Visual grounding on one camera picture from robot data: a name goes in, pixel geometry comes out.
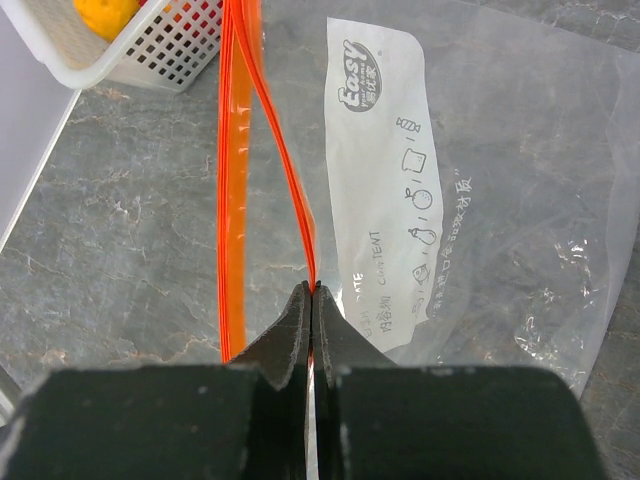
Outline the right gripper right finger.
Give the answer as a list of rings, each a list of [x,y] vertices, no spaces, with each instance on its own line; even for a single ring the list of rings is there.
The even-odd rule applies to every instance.
[[[312,295],[311,338],[315,379],[328,388],[343,367],[396,367],[344,318],[331,291],[320,282]]]

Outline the clear zip top bag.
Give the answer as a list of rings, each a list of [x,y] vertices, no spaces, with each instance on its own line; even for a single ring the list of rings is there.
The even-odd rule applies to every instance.
[[[242,473],[602,479],[578,403],[639,217],[639,58],[459,1],[226,1],[222,358]],[[234,358],[318,282],[396,367]]]

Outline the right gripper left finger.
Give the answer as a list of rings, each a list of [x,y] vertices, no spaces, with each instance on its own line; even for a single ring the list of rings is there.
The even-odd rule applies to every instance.
[[[275,389],[283,390],[297,373],[306,374],[311,333],[311,291],[296,285],[278,319],[234,358],[235,365],[257,367]]]

